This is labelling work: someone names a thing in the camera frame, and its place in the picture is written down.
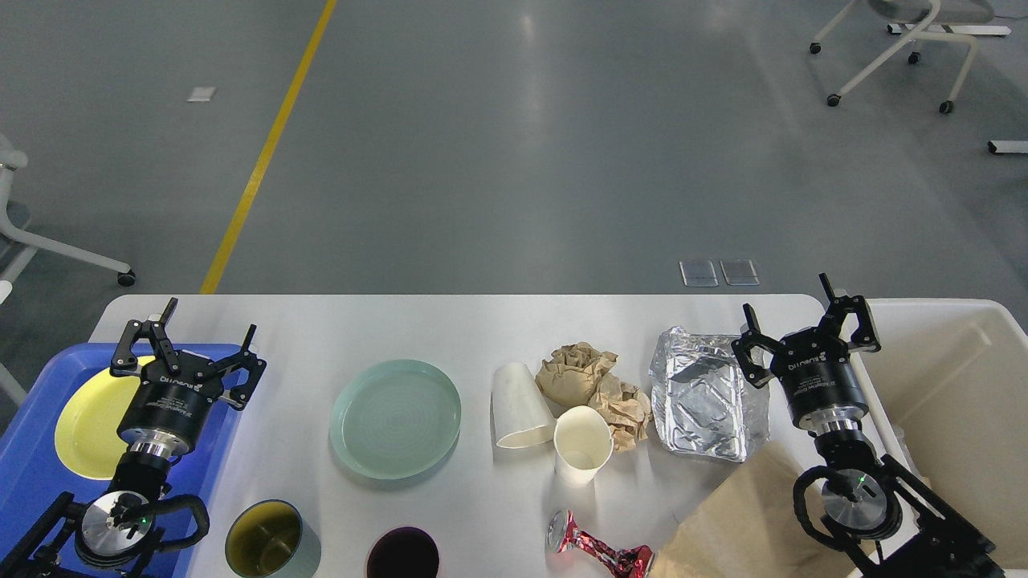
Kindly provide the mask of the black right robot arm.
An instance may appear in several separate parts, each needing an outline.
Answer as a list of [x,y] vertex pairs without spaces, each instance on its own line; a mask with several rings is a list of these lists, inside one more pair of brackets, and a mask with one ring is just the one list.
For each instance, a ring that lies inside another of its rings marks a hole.
[[834,293],[827,274],[819,279],[827,311],[818,324],[773,338],[745,304],[745,326],[732,344],[754,388],[781,384],[792,424],[825,461],[794,482],[794,516],[862,577],[1002,577],[995,544],[864,434],[870,406],[851,356],[881,344],[867,300]]

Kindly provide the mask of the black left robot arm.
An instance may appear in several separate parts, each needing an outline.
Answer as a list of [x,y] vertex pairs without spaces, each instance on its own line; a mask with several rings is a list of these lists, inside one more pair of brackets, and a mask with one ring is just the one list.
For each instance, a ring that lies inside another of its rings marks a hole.
[[218,402],[243,410],[267,362],[252,351],[251,325],[238,351],[216,360],[172,344],[166,326],[177,299],[154,320],[128,320],[108,374],[137,381],[113,428],[124,451],[105,490],[78,501],[62,491],[2,559],[4,577],[77,577],[61,552],[67,543],[88,568],[142,577],[154,556],[198,544],[210,530],[201,496],[174,494],[173,466],[201,445]]

